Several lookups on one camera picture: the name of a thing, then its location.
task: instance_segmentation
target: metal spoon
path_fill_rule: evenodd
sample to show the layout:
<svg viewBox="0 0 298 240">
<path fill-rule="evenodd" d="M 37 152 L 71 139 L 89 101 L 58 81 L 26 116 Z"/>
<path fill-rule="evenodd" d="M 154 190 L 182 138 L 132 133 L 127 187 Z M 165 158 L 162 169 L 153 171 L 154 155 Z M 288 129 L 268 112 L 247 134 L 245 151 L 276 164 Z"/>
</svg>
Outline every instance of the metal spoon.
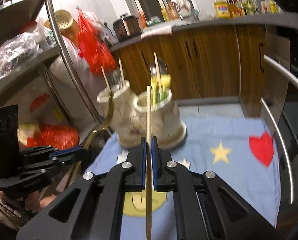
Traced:
<svg viewBox="0 0 298 240">
<path fill-rule="evenodd" d="M 167 74 L 167 66 L 164 60 L 160 57 L 158 57 L 157 60 L 158 60 L 160 75 Z M 150 73 L 151 73 L 151 76 L 155 76 L 157 74 L 156 64 L 154 61 L 150 65 Z"/>
</svg>

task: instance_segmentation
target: oven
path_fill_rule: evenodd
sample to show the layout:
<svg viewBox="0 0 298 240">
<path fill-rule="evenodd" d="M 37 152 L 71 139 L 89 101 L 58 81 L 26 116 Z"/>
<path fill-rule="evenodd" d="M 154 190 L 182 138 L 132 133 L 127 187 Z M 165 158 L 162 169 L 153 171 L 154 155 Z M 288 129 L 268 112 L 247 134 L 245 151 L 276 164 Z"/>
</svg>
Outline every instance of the oven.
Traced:
<svg viewBox="0 0 298 240">
<path fill-rule="evenodd" d="M 277 229 L 283 232 L 298 218 L 298 33 L 287 38 L 268 34 L 266 45 L 264 60 L 270 83 L 266 82 L 263 98 L 267 114 L 262 109 L 261 117 L 273 133 L 279 153 L 281 204 Z"/>
</svg>

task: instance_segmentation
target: metal rail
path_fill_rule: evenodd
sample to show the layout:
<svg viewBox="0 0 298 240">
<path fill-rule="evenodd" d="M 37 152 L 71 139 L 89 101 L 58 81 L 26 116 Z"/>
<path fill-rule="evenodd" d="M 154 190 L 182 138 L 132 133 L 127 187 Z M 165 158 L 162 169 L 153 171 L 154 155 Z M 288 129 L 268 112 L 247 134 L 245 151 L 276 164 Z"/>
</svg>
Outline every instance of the metal rail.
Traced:
<svg viewBox="0 0 298 240">
<path fill-rule="evenodd" d="M 268 112 L 272 122 L 273 122 L 273 125 L 276 129 L 276 132 L 278 133 L 278 137 L 279 137 L 279 140 L 280 140 L 280 143 L 282 145 L 282 148 L 283 148 L 283 152 L 284 152 L 284 158 L 285 158 L 285 161 L 287 163 L 287 169 L 288 169 L 288 173 L 289 173 L 289 181 L 290 181 L 290 204 L 293 203 L 294 201 L 294 185 L 293 185 L 293 175 L 292 175 L 292 170 L 291 170 L 291 164 L 290 164 L 290 159 L 289 159 L 289 155 L 288 155 L 288 151 L 287 151 L 287 148 L 285 147 L 285 143 L 283 141 L 283 138 L 282 138 L 282 134 L 279 130 L 279 127 L 276 123 L 276 121 L 274 120 L 273 118 L 273 115 L 268 107 L 268 105 L 265 103 L 264 99 L 261 98 L 261 104 L 264 106 L 264 108 L 266 109 L 266 111 Z"/>
<path fill-rule="evenodd" d="M 64 101 L 62 101 L 62 98 L 60 97 L 59 93 L 57 92 L 57 90 L 55 88 L 55 85 L 53 84 L 53 81 L 51 80 L 50 75 L 49 75 L 47 70 L 44 72 L 44 76 L 45 76 L 46 82 L 49 86 L 49 89 L 51 90 L 54 97 L 59 102 L 60 107 L 62 108 L 62 112 L 65 115 L 65 118 L 66 118 L 67 122 L 70 124 L 72 122 L 73 118 L 72 118 L 68 108 L 66 107 Z"/>
<path fill-rule="evenodd" d="M 278 70 L 282 75 L 284 75 L 298 89 L 298 78 L 295 75 L 267 55 L 264 55 L 263 59 L 265 62 L 269 63 L 276 70 Z"/>
<path fill-rule="evenodd" d="M 79 75 L 76 72 L 75 67 L 72 63 L 70 55 L 67 51 L 65 42 L 62 39 L 62 35 L 60 33 L 60 29 L 57 24 L 52 0 L 46 0 L 46 9 L 47 9 L 47 14 L 48 14 L 51 30 L 53 31 L 56 43 L 60 46 L 60 50 L 61 50 L 60 54 L 62 56 L 62 60 L 64 61 L 65 66 L 69 72 L 69 75 L 70 75 L 76 89 L 78 90 L 83 102 L 85 103 L 86 107 L 88 108 L 90 114 L 92 115 L 92 117 L 94 118 L 95 121 L 98 121 L 99 123 L 101 123 L 102 118 L 101 118 L 100 114 L 98 113 L 98 111 L 96 110 L 94 104 L 92 103 L 85 87 L 83 86 L 83 84 L 79 78 Z"/>
</svg>

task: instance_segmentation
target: countertop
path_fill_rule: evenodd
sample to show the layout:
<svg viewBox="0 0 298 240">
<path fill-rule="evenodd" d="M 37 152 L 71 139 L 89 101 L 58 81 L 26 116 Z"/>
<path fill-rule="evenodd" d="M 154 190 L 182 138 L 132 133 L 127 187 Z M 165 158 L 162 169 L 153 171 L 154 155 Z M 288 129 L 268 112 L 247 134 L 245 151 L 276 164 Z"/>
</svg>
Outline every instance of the countertop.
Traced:
<svg viewBox="0 0 298 240">
<path fill-rule="evenodd" d="M 163 26 L 171 25 L 172 32 L 179 32 L 194 28 L 200 28 L 203 26 L 217 26 L 217 25 L 243 25 L 243 24 L 263 24 L 263 25 L 276 25 L 281 27 L 288 27 L 298 30 L 298 13 L 284 12 L 279 14 L 257 14 L 253 16 L 245 16 L 240 18 L 232 19 L 215 19 L 215 20 L 206 20 L 200 18 L 199 20 L 192 20 L 190 18 L 181 20 L 170 21 L 166 23 L 161 23 L 154 25 L 148 30 L 153 28 L 160 28 Z M 118 49 L 124 48 L 126 46 L 140 42 L 142 39 L 139 36 L 133 37 L 129 40 L 119 42 L 115 46 L 110 48 L 111 52 L 114 52 Z"/>
</svg>

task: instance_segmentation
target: yellow star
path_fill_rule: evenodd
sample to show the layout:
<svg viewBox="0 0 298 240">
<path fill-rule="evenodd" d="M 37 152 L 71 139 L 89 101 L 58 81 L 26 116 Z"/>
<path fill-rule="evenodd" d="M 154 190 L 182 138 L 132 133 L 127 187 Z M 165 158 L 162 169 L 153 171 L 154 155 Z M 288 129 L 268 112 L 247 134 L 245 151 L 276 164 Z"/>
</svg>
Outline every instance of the yellow star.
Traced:
<svg viewBox="0 0 298 240">
<path fill-rule="evenodd" d="M 229 164 L 229 160 L 227 157 L 227 154 L 231 152 L 231 148 L 224 148 L 222 146 L 222 142 L 220 141 L 218 148 L 210 148 L 210 152 L 212 152 L 215 155 L 215 158 L 213 160 L 213 164 L 216 162 L 222 160 L 225 163 Z"/>
</svg>

